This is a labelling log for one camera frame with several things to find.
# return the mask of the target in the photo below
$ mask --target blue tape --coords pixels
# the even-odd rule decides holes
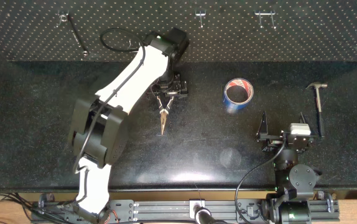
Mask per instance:
[[[244,102],[233,102],[228,96],[227,96],[227,89],[229,89],[232,86],[241,86],[243,87],[246,92],[248,93],[248,98]],[[235,113],[238,110],[241,110],[245,108],[250,101],[253,98],[253,86],[249,81],[243,78],[234,78],[233,80],[229,81],[227,85],[224,87],[223,91],[223,103],[226,105],[227,112],[229,113]]]

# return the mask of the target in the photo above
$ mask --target black table surface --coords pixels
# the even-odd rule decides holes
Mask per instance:
[[[67,134],[75,100],[111,82],[127,63],[0,60],[0,191],[77,190]],[[129,140],[111,171],[111,190],[233,189],[272,157],[254,141],[262,112],[270,134],[288,130],[300,112],[316,130],[312,82],[321,90],[326,139],[299,162],[323,172],[317,188],[357,189],[357,63],[185,63],[188,98],[174,102],[160,135],[156,99],[144,94],[129,115]],[[254,87],[250,105],[228,114],[223,86],[232,78]],[[273,189],[272,164],[244,189]]]

